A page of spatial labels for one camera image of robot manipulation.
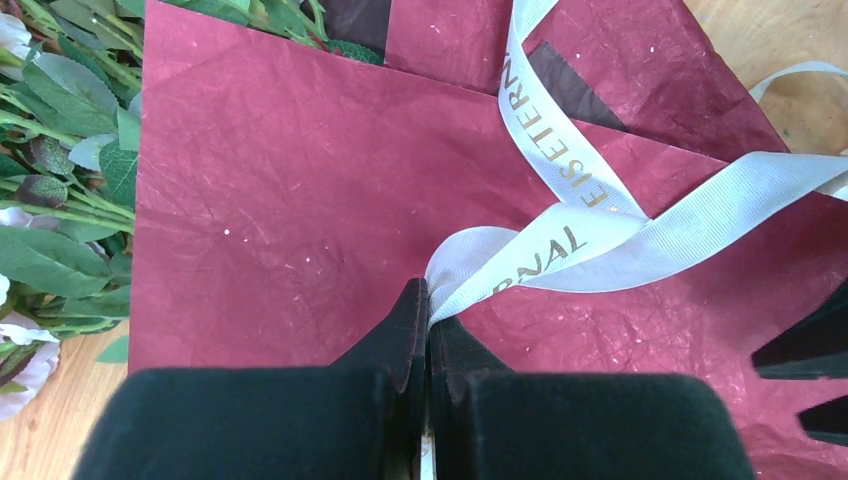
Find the pink rose stem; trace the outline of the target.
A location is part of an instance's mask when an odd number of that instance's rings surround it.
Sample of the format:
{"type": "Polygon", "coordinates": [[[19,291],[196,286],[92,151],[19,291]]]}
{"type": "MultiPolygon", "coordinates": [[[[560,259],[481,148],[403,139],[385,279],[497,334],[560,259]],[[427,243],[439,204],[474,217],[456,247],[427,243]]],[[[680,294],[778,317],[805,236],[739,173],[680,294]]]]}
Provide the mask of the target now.
{"type": "Polygon", "coordinates": [[[82,298],[131,282],[140,1],[1,5],[1,288],[82,298]]]}

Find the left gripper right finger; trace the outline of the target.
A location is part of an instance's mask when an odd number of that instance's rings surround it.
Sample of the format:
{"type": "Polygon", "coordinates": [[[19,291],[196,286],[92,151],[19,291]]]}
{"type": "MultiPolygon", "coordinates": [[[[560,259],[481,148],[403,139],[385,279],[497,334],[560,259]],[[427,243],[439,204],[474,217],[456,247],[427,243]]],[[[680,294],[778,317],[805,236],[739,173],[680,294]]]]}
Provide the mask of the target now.
{"type": "Polygon", "coordinates": [[[681,374],[521,373],[450,318],[429,334],[440,479],[751,479],[717,394],[681,374]]]}

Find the white rose stem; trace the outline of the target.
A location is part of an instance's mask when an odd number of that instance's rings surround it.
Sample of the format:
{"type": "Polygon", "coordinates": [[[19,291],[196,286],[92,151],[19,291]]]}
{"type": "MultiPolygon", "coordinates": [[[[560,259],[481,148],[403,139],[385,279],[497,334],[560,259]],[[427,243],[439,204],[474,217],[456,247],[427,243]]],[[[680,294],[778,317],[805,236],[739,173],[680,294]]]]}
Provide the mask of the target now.
{"type": "Polygon", "coordinates": [[[116,328],[118,319],[94,319],[87,326],[48,327],[11,309],[11,281],[1,278],[1,299],[7,310],[1,319],[1,418],[18,414],[55,372],[60,341],[116,328]]]}

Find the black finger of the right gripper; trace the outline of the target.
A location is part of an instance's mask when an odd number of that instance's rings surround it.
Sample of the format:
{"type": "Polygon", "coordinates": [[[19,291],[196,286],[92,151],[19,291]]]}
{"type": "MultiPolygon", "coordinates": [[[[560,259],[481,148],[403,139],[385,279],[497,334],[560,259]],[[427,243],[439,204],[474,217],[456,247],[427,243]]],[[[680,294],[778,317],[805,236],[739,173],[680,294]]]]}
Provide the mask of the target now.
{"type": "Polygon", "coordinates": [[[848,446],[848,396],[805,409],[798,414],[802,429],[812,439],[848,446]]]}

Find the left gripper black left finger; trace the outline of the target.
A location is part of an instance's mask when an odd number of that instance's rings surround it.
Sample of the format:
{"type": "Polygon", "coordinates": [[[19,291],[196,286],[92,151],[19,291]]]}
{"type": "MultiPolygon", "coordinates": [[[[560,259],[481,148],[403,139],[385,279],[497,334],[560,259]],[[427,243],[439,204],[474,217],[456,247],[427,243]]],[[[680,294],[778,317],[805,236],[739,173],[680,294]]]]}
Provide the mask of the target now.
{"type": "Polygon", "coordinates": [[[91,432],[78,479],[419,479],[427,286],[326,366],[131,374],[91,432]]]}

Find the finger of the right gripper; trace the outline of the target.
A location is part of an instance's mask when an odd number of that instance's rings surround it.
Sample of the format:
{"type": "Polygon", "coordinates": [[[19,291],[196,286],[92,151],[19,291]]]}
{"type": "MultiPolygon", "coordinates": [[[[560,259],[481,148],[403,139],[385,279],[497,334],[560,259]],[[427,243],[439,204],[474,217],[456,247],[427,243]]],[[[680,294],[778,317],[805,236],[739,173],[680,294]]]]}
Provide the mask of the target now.
{"type": "Polygon", "coordinates": [[[751,355],[765,379],[847,378],[847,281],[813,313],[751,355]]]}

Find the dark red wrapping paper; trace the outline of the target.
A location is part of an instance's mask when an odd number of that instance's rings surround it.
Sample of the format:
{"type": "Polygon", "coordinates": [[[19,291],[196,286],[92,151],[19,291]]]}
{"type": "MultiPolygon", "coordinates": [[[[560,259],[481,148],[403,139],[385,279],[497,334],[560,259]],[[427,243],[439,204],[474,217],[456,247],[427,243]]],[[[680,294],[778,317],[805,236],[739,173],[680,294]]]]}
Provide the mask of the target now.
{"type": "MultiPolygon", "coordinates": [[[[329,2],[373,65],[147,5],[131,374],[326,366],[425,278],[445,239],[524,229],[557,198],[498,108],[516,1],[329,2]]],[[[681,1],[550,1],[524,41],[559,108],[649,218],[753,152],[788,153],[681,1]]],[[[723,402],[751,479],[843,479],[798,414],[846,379],[751,355],[847,281],[839,176],[705,261],[630,289],[517,286],[457,319],[521,373],[681,374],[723,402]]],[[[421,463],[436,475],[429,334],[421,463]]]]}

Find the cream printed ribbon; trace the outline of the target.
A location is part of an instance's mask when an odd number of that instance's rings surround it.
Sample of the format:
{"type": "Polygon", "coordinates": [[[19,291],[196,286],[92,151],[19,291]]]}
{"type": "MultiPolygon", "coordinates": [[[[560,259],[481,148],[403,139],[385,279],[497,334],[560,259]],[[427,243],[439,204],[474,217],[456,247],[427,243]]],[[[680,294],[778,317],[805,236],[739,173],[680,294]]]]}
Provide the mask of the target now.
{"type": "Polygon", "coordinates": [[[425,273],[432,322],[517,286],[598,293],[665,279],[846,173],[843,156],[753,152],[649,218],[529,63],[524,41],[552,8],[513,3],[498,108],[557,200],[522,230],[474,227],[445,239],[425,273]]]}

